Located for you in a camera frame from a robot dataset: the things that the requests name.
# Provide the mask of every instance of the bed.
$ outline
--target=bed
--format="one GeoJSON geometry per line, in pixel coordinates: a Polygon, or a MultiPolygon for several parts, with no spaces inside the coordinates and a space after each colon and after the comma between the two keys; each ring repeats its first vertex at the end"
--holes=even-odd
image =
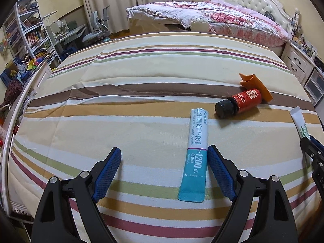
{"type": "Polygon", "coordinates": [[[128,8],[127,17],[132,34],[212,32],[267,46],[278,56],[292,37],[292,18],[278,0],[157,2],[128,8]]]}
{"type": "MultiPolygon", "coordinates": [[[[299,106],[307,128],[324,142],[310,99],[268,48],[216,34],[161,32],[130,36],[68,57],[30,103],[8,156],[7,214],[35,216],[52,176],[73,178],[119,147],[123,159],[98,208],[118,242],[211,242],[231,202],[210,170],[202,204],[177,200],[186,157],[190,110],[209,111],[209,145],[239,169],[280,177],[297,228],[320,203],[289,111],[299,106]],[[228,120],[216,102],[243,91],[256,74],[272,93],[268,104],[228,120]],[[19,198],[20,205],[12,201],[19,198]]],[[[248,237],[257,199],[242,235],[248,237]]],[[[75,204],[72,213],[88,241],[75,204]]]]}

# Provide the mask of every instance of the tufted headboard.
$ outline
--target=tufted headboard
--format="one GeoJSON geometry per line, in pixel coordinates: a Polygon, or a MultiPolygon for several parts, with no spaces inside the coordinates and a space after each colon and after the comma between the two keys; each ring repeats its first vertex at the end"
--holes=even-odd
{"type": "Polygon", "coordinates": [[[282,4],[278,0],[223,0],[228,2],[235,2],[248,9],[257,11],[264,15],[269,11],[275,18],[277,24],[285,29],[290,34],[292,17],[289,16],[284,10],[282,4]]]}

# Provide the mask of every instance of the drawer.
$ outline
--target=drawer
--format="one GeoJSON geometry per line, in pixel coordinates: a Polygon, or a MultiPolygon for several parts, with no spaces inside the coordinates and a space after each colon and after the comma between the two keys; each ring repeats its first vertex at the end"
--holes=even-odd
{"type": "Polygon", "coordinates": [[[312,97],[311,93],[309,93],[308,91],[309,91],[309,88],[308,87],[305,87],[305,92],[306,92],[307,96],[309,97],[309,99],[312,102],[313,106],[315,106],[316,105],[316,101],[312,97]]]}
{"type": "Polygon", "coordinates": [[[317,70],[314,70],[312,74],[312,80],[317,84],[318,88],[324,93],[324,78],[322,78],[317,70]]]}
{"type": "Polygon", "coordinates": [[[319,90],[319,88],[316,86],[312,79],[309,79],[307,81],[305,89],[311,95],[312,99],[314,100],[314,103],[317,103],[323,96],[323,93],[319,90]]]}
{"type": "Polygon", "coordinates": [[[302,83],[303,79],[306,76],[302,69],[299,66],[297,66],[293,61],[291,61],[291,59],[289,59],[287,56],[285,56],[283,61],[287,65],[287,67],[292,71],[292,73],[294,73],[298,81],[302,83]]]}
{"type": "Polygon", "coordinates": [[[287,57],[289,57],[297,66],[299,66],[304,73],[307,73],[307,63],[304,58],[293,51],[292,49],[289,49],[289,51],[286,54],[287,57]]]}

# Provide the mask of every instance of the white nightstand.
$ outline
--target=white nightstand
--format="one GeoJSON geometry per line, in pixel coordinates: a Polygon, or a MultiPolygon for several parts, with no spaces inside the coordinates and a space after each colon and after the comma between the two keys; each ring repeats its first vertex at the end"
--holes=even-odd
{"type": "Polygon", "coordinates": [[[302,86],[305,85],[313,68],[316,66],[308,55],[291,42],[287,42],[281,59],[294,73],[302,86]]]}

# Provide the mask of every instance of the striped mattress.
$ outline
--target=striped mattress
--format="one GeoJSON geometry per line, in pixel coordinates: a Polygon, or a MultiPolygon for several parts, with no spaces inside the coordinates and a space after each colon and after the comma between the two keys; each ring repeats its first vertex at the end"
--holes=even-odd
{"type": "MultiPolygon", "coordinates": [[[[123,159],[98,208],[118,242],[208,242],[230,208],[210,169],[201,204],[178,201],[191,109],[209,112],[208,144],[239,169],[280,177],[299,231],[320,202],[289,111],[299,106],[319,141],[318,116],[295,76],[268,48],[215,34],[126,37],[67,58],[30,103],[9,159],[9,184],[31,215],[51,176],[73,178],[116,146],[123,159]],[[215,103],[256,74],[274,99],[232,119],[215,103]]],[[[244,233],[251,230],[255,198],[244,233]]],[[[89,241],[71,201],[83,240],[89,241]]]]}

